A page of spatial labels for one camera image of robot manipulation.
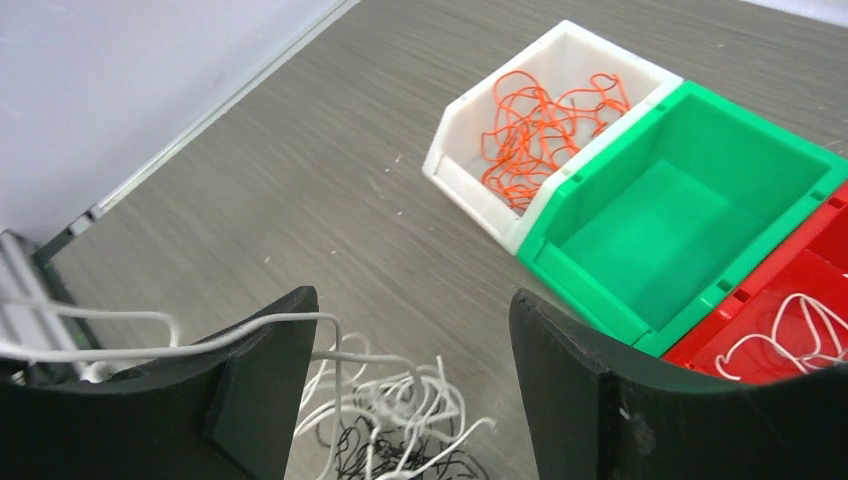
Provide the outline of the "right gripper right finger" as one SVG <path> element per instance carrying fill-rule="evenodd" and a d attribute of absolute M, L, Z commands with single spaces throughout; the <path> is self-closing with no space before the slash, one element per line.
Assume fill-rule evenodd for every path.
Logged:
<path fill-rule="evenodd" d="M 766 385 L 647 355 L 518 290 L 509 328 L 543 479 L 843 479 L 847 368 Z"/>

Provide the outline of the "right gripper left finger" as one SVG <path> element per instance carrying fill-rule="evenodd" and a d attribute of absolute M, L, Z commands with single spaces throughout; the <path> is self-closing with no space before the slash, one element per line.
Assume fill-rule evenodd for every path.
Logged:
<path fill-rule="evenodd" d="M 94 384 L 1 384 L 5 479 L 280 479 L 315 338 L 316 290 L 264 308 L 298 313 L 202 355 Z"/>

